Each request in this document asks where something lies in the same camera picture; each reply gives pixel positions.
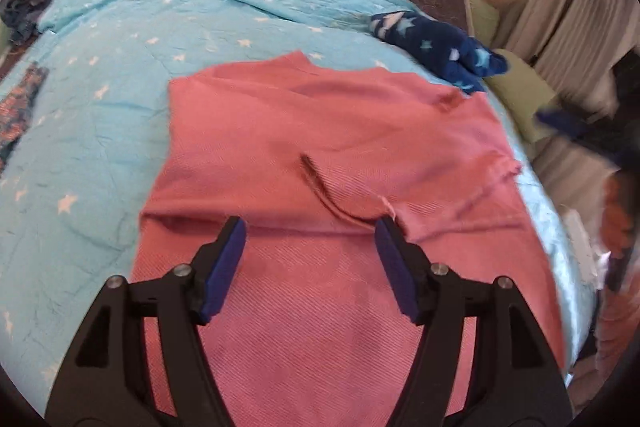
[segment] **bed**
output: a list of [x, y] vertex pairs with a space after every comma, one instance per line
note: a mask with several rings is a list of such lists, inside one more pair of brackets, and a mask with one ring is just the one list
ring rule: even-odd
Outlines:
[[[368, 34], [371, 13], [413, 8], [406, 0], [54, 1], [43, 35], [0, 87], [4, 96], [32, 61], [50, 70], [0, 182], [0, 362], [39, 412], [97, 290], [130, 273], [138, 213], [166, 156], [168, 81], [300, 49], [325, 67], [377, 66], [441, 84]], [[491, 102], [524, 165], [518, 188], [556, 280], [569, 364], [593, 294], [510, 118]]]

